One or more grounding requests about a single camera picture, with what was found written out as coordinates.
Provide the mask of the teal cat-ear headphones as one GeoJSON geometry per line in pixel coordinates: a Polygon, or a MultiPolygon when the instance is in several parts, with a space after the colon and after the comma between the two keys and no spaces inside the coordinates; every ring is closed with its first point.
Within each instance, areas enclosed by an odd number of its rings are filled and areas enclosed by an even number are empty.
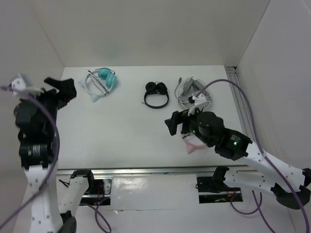
{"type": "Polygon", "coordinates": [[[118,79],[115,71],[102,67],[94,71],[87,71],[87,76],[78,81],[78,84],[90,95],[92,103],[95,103],[101,98],[111,94],[118,84],[118,79]],[[100,93],[95,93],[90,89],[93,84],[100,93]]]}

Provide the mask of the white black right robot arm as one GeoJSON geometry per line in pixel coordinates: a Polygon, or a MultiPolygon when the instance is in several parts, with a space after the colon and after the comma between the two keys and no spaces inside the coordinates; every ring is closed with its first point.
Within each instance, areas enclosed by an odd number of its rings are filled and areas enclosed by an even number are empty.
{"type": "Polygon", "coordinates": [[[257,143],[243,133],[226,128],[222,118],[213,112],[198,109],[172,113],[164,121],[170,135],[182,125],[183,133],[192,133],[216,154],[254,168],[258,173],[238,172],[226,166],[216,168],[212,185],[217,190],[229,188],[250,189],[276,198],[281,205],[299,210],[311,199],[307,188],[311,183],[311,170],[291,166],[267,152],[261,152],[257,143]]]}

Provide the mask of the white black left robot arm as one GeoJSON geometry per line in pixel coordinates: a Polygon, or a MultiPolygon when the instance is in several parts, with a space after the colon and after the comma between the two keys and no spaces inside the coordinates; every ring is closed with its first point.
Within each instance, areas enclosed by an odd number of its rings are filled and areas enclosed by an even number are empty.
{"type": "Polygon", "coordinates": [[[82,196],[96,188],[90,169],[74,171],[67,192],[61,201],[57,197],[57,167],[60,137],[56,127],[57,112],[77,96],[74,80],[47,77],[44,83],[51,90],[35,88],[23,77],[16,77],[10,87],[20,103],[15,109],[15,124],[19,128],[18,154],[32,193],[31,233],[74,233],[75,218],[82,196]]]}

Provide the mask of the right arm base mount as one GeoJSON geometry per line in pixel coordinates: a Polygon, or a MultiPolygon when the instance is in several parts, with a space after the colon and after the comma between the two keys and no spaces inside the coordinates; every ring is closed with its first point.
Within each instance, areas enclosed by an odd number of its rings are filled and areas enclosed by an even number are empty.
{"type": "Polygon", "coordinates": [[[197,177],[195,188],[198,190],[199,203],[243,202],[240,188],[230,188],[217,184],[212,177],[197,177]]]}

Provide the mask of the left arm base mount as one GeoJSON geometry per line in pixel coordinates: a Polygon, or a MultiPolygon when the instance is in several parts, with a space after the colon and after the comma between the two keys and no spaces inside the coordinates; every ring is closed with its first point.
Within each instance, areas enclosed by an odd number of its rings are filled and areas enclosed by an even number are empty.
{"type": "Polygon", "coordinates": [[[79,205],[110,205],[111,179],[94,179],[87,177],[70,178],[69,181],[58,180],[66,188],[60,206],[77,207],[79,205]]]}

